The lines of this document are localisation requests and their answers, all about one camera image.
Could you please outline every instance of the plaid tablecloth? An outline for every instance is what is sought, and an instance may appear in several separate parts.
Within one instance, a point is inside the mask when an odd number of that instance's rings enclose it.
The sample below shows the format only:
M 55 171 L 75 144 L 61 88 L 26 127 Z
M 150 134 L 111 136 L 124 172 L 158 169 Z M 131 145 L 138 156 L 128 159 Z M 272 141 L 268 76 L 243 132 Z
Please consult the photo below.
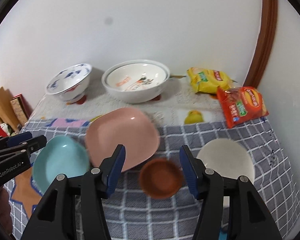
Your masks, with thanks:
M 49 123 L 51 120 L 30 121 L 24 131 L 31 131 L 33 136 L 44 134 L 48 140 L 57 135 L 67 135 L 84 145 L 86 127 L 46 127 Z M 224 122 L 212 122 L 165 126 L 158 130 L 160 146 L 152 158 L 165 157 L 177 165 L 180 165 L 179 147 L 183 144 L 190 147 L 194 156 L 215 138 L 229 138 L 245 147 L 255 167 L 254 186 L 270 210 L 282 237 L 288 235 L 300 214 L 300 193 L 293 180 L 290 161 L 267 119 L 255 119 L 233 129 L 227 129 Z M 37 154 L 32 155 L 32 162 Z M 146 196 L 138 184 L 138 173 L 143 164 L 123 173 L 115 193 L 103 201 L 112 239 L 191 239 L 201 203 L 189 193 L 187 185 L 165 200 Z M 5 185 L 9 194 L 14 186 L 14 180 Z M 20 239 L 28 218 L 21 204 L 13 201 L 10 204 L 13 234 Z M 227 226 L 227 212 L 228 209 L 225 209 L 223 227 Z M 79 197 L 76 202 L 76 225 L 78 239 L 84 239 Z

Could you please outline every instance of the orange snack bag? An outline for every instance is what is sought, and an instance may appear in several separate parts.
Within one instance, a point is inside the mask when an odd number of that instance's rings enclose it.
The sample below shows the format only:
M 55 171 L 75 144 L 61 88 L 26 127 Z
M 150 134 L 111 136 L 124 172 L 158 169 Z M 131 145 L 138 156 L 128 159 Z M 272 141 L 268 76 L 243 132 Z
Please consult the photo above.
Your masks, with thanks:
M 268 115 L 262 95 L 253 87 L 217 89 L 217 97 L 223 109 L 228 128 Z

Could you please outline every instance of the bowl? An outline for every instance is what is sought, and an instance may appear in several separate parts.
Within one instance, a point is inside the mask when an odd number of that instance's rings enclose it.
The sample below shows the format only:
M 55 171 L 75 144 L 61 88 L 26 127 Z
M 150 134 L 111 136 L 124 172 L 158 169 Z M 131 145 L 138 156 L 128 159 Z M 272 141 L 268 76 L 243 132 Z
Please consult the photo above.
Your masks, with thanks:
M 165 158 L 146 163 L 140 172 L 142 190 L 152 198 L 172 197 L 182 186 L 183 175 L 179 168 Z
M 44 194 L 57 175 L 81 176 L 89 167 L 89 156 L 81 144 L 68 136 L 56 136 L 34 161 L 32 177 Z
M 160 95 L 169 77 L 170 70 L 160 62 L 130 60 L 109 68 L 101 81 L 114 98 L 137 104 Z
M 105 114 L 89 126 L 85 143 L 94 167 L 110 157 L 118 144 L 126 148 L 122 171 L 144 162 L 158 149 L 159 132 L 138 109 L 126 107 Z
M 51 79 L 46 86 L 46 93 L 67 103 L 79 101 L 89 85 L 91 70 L 89 64 L 78 64 L 64 69 Z
M 208 142 L 199 151 L 198 159 L 206 168 L 215 170 L 223 177 L 237 179 L 244 175 L 254 183 L 254 165 L 249 153 L 239 143 L 226 138 Z M 223 198 L 223 206 L 229 207 L 229 197 Z

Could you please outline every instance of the small terracotta bowl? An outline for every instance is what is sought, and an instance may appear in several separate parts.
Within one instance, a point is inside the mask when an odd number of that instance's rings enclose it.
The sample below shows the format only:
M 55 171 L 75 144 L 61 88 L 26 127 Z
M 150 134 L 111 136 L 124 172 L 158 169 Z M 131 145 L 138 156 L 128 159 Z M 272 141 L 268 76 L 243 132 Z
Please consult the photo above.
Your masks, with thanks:
M 182 186 L 183 175 L 179 168 L 165 158 L 157 158 L 146 163 L 140 172 L 142 190 L 152 198 L 173 196 Z

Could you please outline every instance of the large white bowl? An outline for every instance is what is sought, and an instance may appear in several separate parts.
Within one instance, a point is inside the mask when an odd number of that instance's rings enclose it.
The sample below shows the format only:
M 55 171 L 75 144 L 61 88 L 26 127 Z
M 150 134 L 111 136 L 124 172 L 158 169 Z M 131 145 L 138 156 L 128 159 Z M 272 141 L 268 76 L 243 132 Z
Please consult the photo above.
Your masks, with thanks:
M 46 93 L 68 103 L 77 102 L 84 96 L 89 85 L 91 70 L 89 64 L 78 64 L 64 69 L 51 79 Z
M 164 90 L 170 70 L 153 60 L 130 60 L 109 68 L 102 75 L 106 91 L 131 104 L 149 101 Z
M 254 165 L 249 153 L 235 141 L 219 138 L 208 142 L 197 156 L 206 168 L 213 169 L 223 177 L 238 179 L 244 175 L 254 183 Z M 223 206 L 229 207 L 229 197 L 223 198 Z

